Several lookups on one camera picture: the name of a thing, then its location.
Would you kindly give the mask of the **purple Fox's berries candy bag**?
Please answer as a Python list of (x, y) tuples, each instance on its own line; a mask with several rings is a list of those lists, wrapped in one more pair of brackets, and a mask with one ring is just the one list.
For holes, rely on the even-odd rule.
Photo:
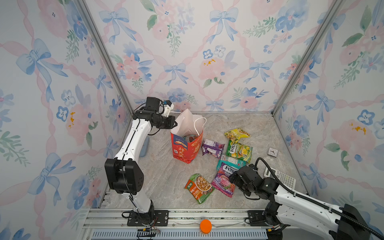
[(222, 163), (211, 183), (212, 186), (227, 197), (232, 198), (236, 185), (230, 182), (230, 176), (237, 170), (238, 169)]

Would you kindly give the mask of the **red paper gift bag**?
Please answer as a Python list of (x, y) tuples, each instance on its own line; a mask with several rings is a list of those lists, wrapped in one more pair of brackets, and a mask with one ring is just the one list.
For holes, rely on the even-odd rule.
[(177, 118), (178, 124), (171, 130), (173, 157), (190, 164), (198, 155), (203, 142), (204, 126), (207, 119), (190, 110), (183, 111)]

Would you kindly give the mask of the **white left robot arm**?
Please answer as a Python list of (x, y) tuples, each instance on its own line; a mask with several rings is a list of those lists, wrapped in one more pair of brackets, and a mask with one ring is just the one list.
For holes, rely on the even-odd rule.
[(152, 128), (171, 130), (178, 125), (176, 117), (170, 115), (173, 108), (170, 100), (148, 97), (144, 104), (134, 110), (130, 131), (121, 149), (115, 157), (105, 162), (110, 189), (128, 197), (134, 212), (139, 215), (154, 215), (153, 201), (142, 191), (145, 177), (138, 164), (140, 153)]

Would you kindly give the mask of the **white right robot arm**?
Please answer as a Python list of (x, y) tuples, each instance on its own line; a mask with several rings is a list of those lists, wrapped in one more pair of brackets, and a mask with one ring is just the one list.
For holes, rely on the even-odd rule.
[(356, 208), (321, 203), (286, 187), (274, 177), (262, 178), (253, 165), (235, 171), (229, 179), (245, 196), (256, 194), (269, 201), (263, 213), (249, 223), (270, 226), (270, 234), (280, 234), (293, 226), (326, 240), (369, 240), (374, 231)]

